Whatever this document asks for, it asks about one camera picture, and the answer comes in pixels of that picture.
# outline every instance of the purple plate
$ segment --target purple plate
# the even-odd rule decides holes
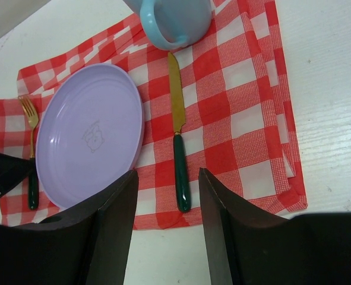
[[[38,132],[37,172],[49,199],[70,208],[132,169],[143,123],[140,95],[121,68],[95,64],[69,77]]]

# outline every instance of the plaid napkin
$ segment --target plaid napkin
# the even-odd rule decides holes
[[[58,87],[80,68],[115,64],[133,78],[144,105],[145,134],[135,229],[200,224],[198,170],[271,212],[307,207],[296,129],[274,0],[214,0],[213,20],[198,43],[175,52],[181,68],[192,210],[177,210],[167,52],[146,38],[131,15],[69,52],[22,69],[18,95],[40,115]],[[0,100],[0,152],[29,156],[29,126],[17,99]],[[24,181],[0,199],[2,223],[40,221],[59,211],[42,192],[27,208]]]

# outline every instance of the cup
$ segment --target cup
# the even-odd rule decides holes
[[[146,36],[163,50],[200,40],[211,24],[210,0],[124,0],[141,18]]]

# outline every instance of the table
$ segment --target table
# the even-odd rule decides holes
[[[351,1],[276,3],[308,194],[304,213],[351,211]],[[121,0],[51,0],[0,39],[0,98],[16,96],[20,68],[130,13]],[[125,284],[210,284],[203,227],[134,231]]]

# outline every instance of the fork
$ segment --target fork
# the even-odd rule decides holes
[[[35,210],[39,205],[39,183],[38,183],[38,175],[37,170],[35,168],[35,153],[34,153],[34,130],[38,125],[39,118],[37,110],[32,104],[29,97],[26,95],[22,95],[18,97],[20,101],[23,111],[27,117],[27,121],[29,122],[31,128],[30,134],[30,161],[34,163],[33,172],[29,175],[29,190],[27,194],[29,209]]]

